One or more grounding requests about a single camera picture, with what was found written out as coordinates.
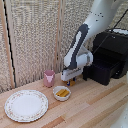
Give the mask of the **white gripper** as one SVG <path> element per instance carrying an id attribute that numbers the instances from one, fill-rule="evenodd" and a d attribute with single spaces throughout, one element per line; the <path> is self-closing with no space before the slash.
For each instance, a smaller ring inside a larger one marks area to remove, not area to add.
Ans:
<path id="1" fill-rule="evenodd" d="M 80 75 L 82 72 L 83 72 L 82 68 L 76 68 L 73 70 L 64 69 L 61 73 L 61 80 L 67 81 L 67 86 L 70 86 L 71 84 L 70 79 L 73 78 L 73 81 L 76 82 L 77 81 L 76 76 Z"/>

